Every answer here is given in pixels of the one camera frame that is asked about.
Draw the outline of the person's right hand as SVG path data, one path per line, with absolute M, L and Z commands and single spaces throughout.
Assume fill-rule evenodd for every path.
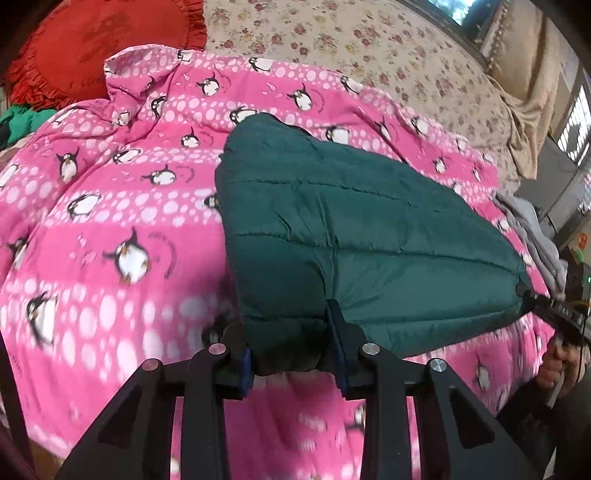
M 561 375 L 564 375 L 559 393 L 559 397 L 564 397 L 583 380 L 586 360 L 587 355 L 580 347 L 566 343 L 558 346 L 557 336 L 554 335 L 547 344 L 535 380 L 542 389 L 553 390 Z

